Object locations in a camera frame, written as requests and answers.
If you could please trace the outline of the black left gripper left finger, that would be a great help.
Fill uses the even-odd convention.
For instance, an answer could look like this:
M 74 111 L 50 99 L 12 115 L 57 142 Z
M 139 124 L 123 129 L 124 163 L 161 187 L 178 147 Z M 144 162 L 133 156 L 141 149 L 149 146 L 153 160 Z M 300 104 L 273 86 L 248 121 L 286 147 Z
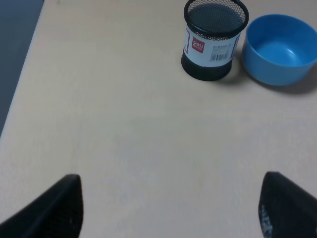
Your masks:
M 84 217 L 81 178 L 68 174 L 0 224 L 2 238 L 78 238 Z

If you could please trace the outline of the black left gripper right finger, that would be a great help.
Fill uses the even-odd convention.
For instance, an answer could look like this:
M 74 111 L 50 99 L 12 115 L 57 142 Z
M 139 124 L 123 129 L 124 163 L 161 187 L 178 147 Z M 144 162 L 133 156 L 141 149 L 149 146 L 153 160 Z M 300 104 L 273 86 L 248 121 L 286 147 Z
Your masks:
M 317 199 L 279 172 L 264 176 L 258 215 L 265 238 L 317 236 Z

